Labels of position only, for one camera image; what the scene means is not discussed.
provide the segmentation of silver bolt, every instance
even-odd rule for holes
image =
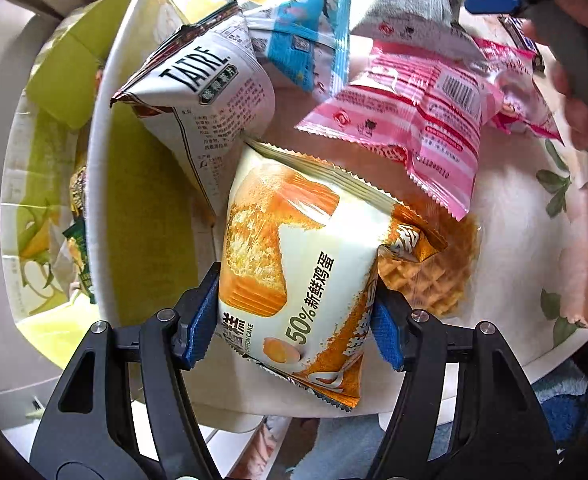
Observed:
[[[429,313],[426,310],[411,311],[411,318],[417,323],[425,323],[429,319]]]
[[[492,335],[494,332],[496,332],[496,327],[491,324],[489,321],[484,321],[482,322],[478,328],[480,329],[481,332],[483,332],[485,335]]]
[[[156,318],[158,321],[171,321],[175,315],[173,308],[164,308],[158,311]]]
[[[105,332],[105,330],[107,330],[107,321],[97,321],[96,323],[91,325],[91,331],[94,334]]]

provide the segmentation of blue gripper pad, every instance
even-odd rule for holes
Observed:
[[[205,357],[209,342],[212,340],[216,322],[218,322],[218,283],[220,276],[212,282],[211,287],[200,304],[199,311],[189,324],[189,340],[183,354],[183,360],[189,368]]]
[[[371,328],[378,345],[378,351],[383,356],[383,359],[391,364],[394,370],[402,372],[403,353],[401,352],[398,328],[378,295],[374,300]]]

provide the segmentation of white tatre snack bag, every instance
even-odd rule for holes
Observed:
[[[112,98],[134,107],[174,154],[215,216],[227,204],[241,132],[260,137],[274,115],[274,90],[256,61],[235,0],[183,25]]]

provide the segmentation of blue snack wrapper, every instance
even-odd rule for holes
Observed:
[[[254,53],[274,88],[295,85],[318,102],[343,89],[350,5],[351,0],[290,0],[245,12]]]

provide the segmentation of barcode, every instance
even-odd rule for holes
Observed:
[[[464,108],[467,113],[474,117],[478,113],[478,90],[462,83],[450,75],[445,75],[445,81],[441,83],[440,89],[447,94],[453,102]]]

